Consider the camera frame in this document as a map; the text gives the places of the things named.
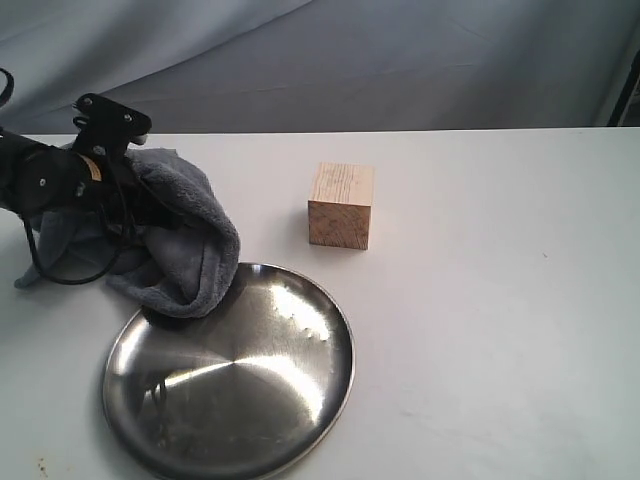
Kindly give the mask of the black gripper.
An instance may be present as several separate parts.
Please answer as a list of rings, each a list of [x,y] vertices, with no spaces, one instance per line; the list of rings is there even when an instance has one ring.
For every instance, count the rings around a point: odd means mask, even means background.
[[[179,229],[184,216],[149,195],[126,156],[128,146],[120,141],[100,154],[91,143],[76,150],[16,139],[14,212],[26,219],[53,211],[95,212],[109,224],[129,220]]]

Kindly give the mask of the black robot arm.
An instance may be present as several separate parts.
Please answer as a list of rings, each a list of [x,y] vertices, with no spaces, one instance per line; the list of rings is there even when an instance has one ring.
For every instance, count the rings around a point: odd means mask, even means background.
[[[45,212],[94,213],[104,225],[177,229],[184,217],[134,172],[126,146],[85,133],[56,147],[1,131],[1,206],[24,219]]]

